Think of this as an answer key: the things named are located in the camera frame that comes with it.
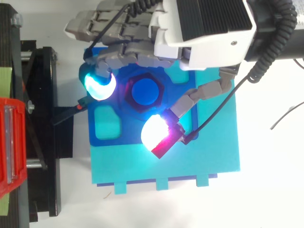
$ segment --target black metal frame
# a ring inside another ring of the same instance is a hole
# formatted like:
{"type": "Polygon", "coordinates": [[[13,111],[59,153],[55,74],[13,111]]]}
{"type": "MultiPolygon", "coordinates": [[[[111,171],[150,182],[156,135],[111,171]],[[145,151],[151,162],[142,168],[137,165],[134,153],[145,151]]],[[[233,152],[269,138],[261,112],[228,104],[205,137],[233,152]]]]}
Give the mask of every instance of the black metal frame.
{"type": "Polygon", "coordinates": [[[11,192],[9,215],[0,217],[0,227],[29,228],[38,212],[54,217],[61,211],[59,159],[73,156],[74,119],[52,125],[51,119],[69,108],[55,107],[55,52],[51,47],[36,49],[35,41],[20,43],[19,27],[11,23],[16,13],[9,4],[0,4],[0,67],[12,68],[10,97],[35,105],[26,117],[27,158],[38,158],[42,168],[28,169],[28,179],[11,192]],[[32,53],[22,64],[21,50],[32,53]]]}
{"type": "MultiPolygon", "coordinates": [[[[32,42],[22,41],[21,48],[32,42]]],[[[50,47],[30,51],[29,61],[22,63],[28,92],[25,102],[30,100],[35,105],[27,118],[27,158],[43,159],[41,163],[46,164],[45,168],[28,169],[30,222],[36,222],[38,212],[48,211],[50,217],[61,212],[59,159],[73,156],[74,119],[57,126],[51,124],[53,116],[66,109],[55,107],[56,53],[50,47]]]]}

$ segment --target red plastic bin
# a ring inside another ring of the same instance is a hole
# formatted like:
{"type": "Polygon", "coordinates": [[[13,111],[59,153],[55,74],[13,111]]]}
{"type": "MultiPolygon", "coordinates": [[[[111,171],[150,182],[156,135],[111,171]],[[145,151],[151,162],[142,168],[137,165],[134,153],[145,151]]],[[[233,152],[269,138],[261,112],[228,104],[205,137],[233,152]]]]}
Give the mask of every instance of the red plastic bin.
{"type": "Polygon", "coordinates": [[[0,198],[26,178],[25,104],[0,98],[0,198]]]}

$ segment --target white table surface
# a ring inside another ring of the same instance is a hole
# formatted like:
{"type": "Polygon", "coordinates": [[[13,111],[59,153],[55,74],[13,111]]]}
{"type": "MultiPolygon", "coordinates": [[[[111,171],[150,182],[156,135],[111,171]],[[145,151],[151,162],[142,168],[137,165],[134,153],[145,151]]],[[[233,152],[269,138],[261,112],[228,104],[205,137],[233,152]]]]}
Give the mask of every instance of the white table surface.
{"type": "MultiPolygon", "coordinates": [[[[21,39],[52,47],[57,63],[58,104],[76,105],[86,95],[78,69],[87,43],[69,39],[65,25],[99,0],[4,0],[23,15],[21,39]]],[[[244,62],[236,82],[252,63],[244,62]]],[[[60,161],[62,211],[56,218],[39,213],[31,228],[277,228],[304,227],[304,107],[275,130],[270,126],[289,107],[304,101],[304,71],[292,60],[277,61],[259,84],[237,92],[241,172],[219,174],[209,187],[195,181],[114,187],[91,184],[87,113],[75,116],[74,157],[60,161]]]]}

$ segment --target robotic hand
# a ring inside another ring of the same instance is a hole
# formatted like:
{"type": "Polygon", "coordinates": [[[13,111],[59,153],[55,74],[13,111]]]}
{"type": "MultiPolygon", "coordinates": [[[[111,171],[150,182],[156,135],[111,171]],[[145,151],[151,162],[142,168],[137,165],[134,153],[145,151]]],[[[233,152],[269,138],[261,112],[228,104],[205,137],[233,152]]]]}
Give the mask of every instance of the robotic hand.
{"type": "MultiPolygon", "coordinates": [[[[122,2],[102,1],[95,11],[78,13],[76,18],[67,24],[66,33],[77,40],[94,41],[110,20],[128,3],[122,2]]],[[[102,50],[97,57],[85,59],[86,63],[95,66],[95,73],[102,77],[109,77],[113,69],[120,69],[131,63],[142,67],[171,67],[174,61],[180,58],[181,53],[173,58],[154,55],[157,30],[149,25],[152,13],[159,10],[161,8],[155,5],[136,18],[123,12],[99,40],[108,48],[102,50]]]]}
{"type": "MultiPolygon", "coordinates": [[[[172,135],[166,134],[160,142],[150,146],[158,157],[177,141],[188,144],[245,81],[259,82],[276,59],[304,56],[304,29],[296,28],[296,7],[290,0],[135,0],[123,3],[123,0],[102,1],[95,11],[80,12],[65,28],[72,38],[93,41],[80,67],[79,78],[86,88],[88,78],[102,86],[113,86],[112,69],[130,63],[166,68],[179,61],[182,70],[220,67],[219,80],[188,91],[161,114],[168,125],[165,127],[168,134],[172,135]],[[92,48],[97,42],[108,49],[94,57],[92,48]],[[231,90],[231,80],[238,74],[239,64],[244,59],[257,61],[256,65],[211,117],[185,136],[179,119],[200,99],[231,90]]],[[[89,102],[89,98],[80,100],[77,109],[82,110],[89,102]]]]}

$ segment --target glowing fingertip sensor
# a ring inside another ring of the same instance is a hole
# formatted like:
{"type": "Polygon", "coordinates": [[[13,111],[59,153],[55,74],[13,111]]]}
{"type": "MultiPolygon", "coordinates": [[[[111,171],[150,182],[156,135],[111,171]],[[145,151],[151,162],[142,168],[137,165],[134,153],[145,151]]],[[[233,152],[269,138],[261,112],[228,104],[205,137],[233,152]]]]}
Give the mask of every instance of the glowing fingertip sensor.
{"type": "Polygon", "coordinates": [[[84,84],[85,89],[95,100],[103,101],[108,99],[113,94],[116,88],[116,79],[115,76],[111,74],[110,83],[107,85],[102,85],[89,73],[85,76],[84,84]]]}
{"type": "Polygon", "coordinates": [[[151,116],[142,128],[142,143],[149,151],[168,136],[169,126],[160,115],[151,116]]]}

